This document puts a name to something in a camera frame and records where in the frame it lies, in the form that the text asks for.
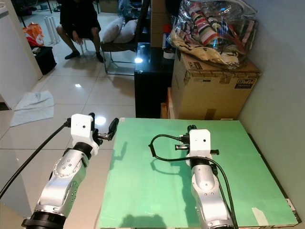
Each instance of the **tile floor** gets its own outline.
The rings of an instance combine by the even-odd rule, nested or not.
[[[113,118],[135,117],[134,77],[107,75],[103,63],[98,62],[95,58],[92,42],[87,42],[88,51],[84,56],[65,60],[64,56],[70,53],[68,46],[63,41],[58,44],[50,44],[43,20],[43,17],[48,15],[51,15],[49,11],[34,12],[33,15],[24,19],[26,24],[31,21],[39,23],[45,34],[45,45],[53,47],[57,65],[54,70],[37,82],[32,91],[48,90],[52,93],[55,102],[54,117],[9,128],[13,111],[0,111],[0,160],[8,154],[15,155],[19,166],[72,114],[95,112],[96,117],[105,117],[104,124],[96,125],[103,133],[108,130],[108,125]],[[53,13],[56,24],[59,24],[59,15],[60,13]],[[100,13],[98,20],[102,29],[116,17],[115,14]],[[113,57],[132,61],[135,54],[121,52],[115,53]],[[133,71],[132,65],[122,67],[116,66],[112,70],[118,73],[122,70]],[[113,143],[114,141],[105,142],[100,147],[99,154],[91,158],[86,178],[79,188],[77,201],[66,220],[65,229],[97,228]],[[32,210],[49,178],[54,163],[69,146],[71,146],[70,130],[64,129],[44,147],[22,173],[29,206]]]

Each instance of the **person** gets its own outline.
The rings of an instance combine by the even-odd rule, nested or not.
[[[66,60],[80,55],[72,40],[81,45],[82,39],[88,38],[94,43],[97,59],[104,62],[100,54],[101,26],[92,0],[63,0],[60,20],[61,25],[56,28],[57,33],[72,49],[72,53],[65,57]]]

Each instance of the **black cable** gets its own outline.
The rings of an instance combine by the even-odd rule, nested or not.
[[[28,163],[42,150],[42,148],[55,136],[60,132],[64,127],[69,126],[69,121],[65,122],[61,127],[59,127],[53,134],[51,134],[47,140],[45,140],[36,150],[35,152],[18,168],[18,170],[14,173],[14,175],[8,180],[5,186],[0,191],[0,199],[13,183],[13,181],[17,178],[17,176],[22,172],[22,170],[28,165]]]
[[[181,141],[181,138],[180,137],[175,137],[175,136],[171,136],[171,135],[157,135],[155,136],[152,141],[151,141],[151,145],[153,144],[154,140],[159,138],[159,137],[168,137],[168,138],[172,138],[172,139],[175,139],[177,141]]]
[[[225,198],[225,195],[224,195],[223,187],[221,186],[220,182],[219,182],[219,189],[220,189],[221,196],[222,196],[222,198],[224,200],[225,206],[227,207],[227,209],[229,211],[229,214],[231,215],[231,209],[229,208],[228,202],[227,202],[227,200]]]
[[[231,209],[230,209],[229,206],[228,206],[228,203],[227,203],[227,200],[226,200],[226,198],[225,198],[225,196],[224,196],[224,191],[223,191],[223,188],[222,188],[220,182],[219,182],[219,189],[220,189],[220,192],[221,192],[221,196],[223,197],[224,204],[225,204],[226,208],[228,209],[228,212],[229,212],[229,214],[230,214],[230,217],[231,217],[231,219],[232,219],[232,222],[234,223],[234,227],[236,227],[236,225],[238,225],[238,224],[237,224],[237,221],[236,221],[236,217],[234,217],[234,218],[232,217]]]
[[[226,185],[226,188],[227,188],[227,193],[228,193],[229,203],[230,203],[230,208],[231,208],[231,218],[232,218],[234,227],[235,227],[236,229],[238,229],[238,224],[237,224],[237,220],[236,220],[236,216],[235,216],[235,210],[234,210],[234,205],[233,205],[231,190],[230,190],[230,186],[229,186],[229,182],[228,182],[227,176],[225,175],[223,168],[221,168],[221,166],[220,166],[216,161],[214,161],[214,160],[212,160],[212,159],[209,159],[209,158],[207,158],[207,157],[204,157],[204,156],[189,156],[189,157],[181,157],[181,158],[175,158],[175,159],[166,159],[166,158],[162,158],[162,157],[157,156],[157,155],[156,155],[156,152],[155,152],[155,150],[154,150],[154,147],[153,147],[153,142],[154,142],[155,139],[157,139],[158,137],[162,137],[162,136],[164,136],[164,137],[169,137],[169,138],[175,139],[175,140],[177,140],[177,141],[181,141],[181,138],[179,138],[179,137],[174,137],[174,136],[171,136],[171,135],[157,135],[157,136],[155,136],[155,137],[152,139],[151,143],[148,145],[149,148],[151,149],[151,152],[152,152],[152,156],[153,156],[153,157],[155,157],[155,158],[157,158],[157,159],[159,159],[159,160],[161,160],[161,161],[185,161],[185,160],[191,160],[191,159],[204,159],[204,160],[207,160],[207,161],[209,161],[209,162],[212,162],[213,164],[215,164],[215,165],[219,168],[221,174],[222,174],[223,177],[224,177],[225,185]]]

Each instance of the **white sticker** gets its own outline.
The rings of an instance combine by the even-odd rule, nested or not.
[[[292,205],[290,199],[287,198],[286,201],[287,201],[287,203],[288,203],[290,209],[291,209],[292,211],[295,211],[295,208],[294,208],[294,206]]]
[[[253,212],[259,226],[268,226],[269,225],[265,214],[260,209],[252,208],[252,212]]]

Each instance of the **black shoe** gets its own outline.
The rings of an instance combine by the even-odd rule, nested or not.
[[[73,51],[71,54],[67,55],[65,57],[65,59],[68,60],[68,59],[71,59],[71,58],[79,56],[79,55],[80,55],[80,52],[76,50],[76,51]]]
[[[101,55],[99,52],[96,52],[96,58],[97,58],[100,62],[104,63],[104,58],[102,57],[102,55]]]

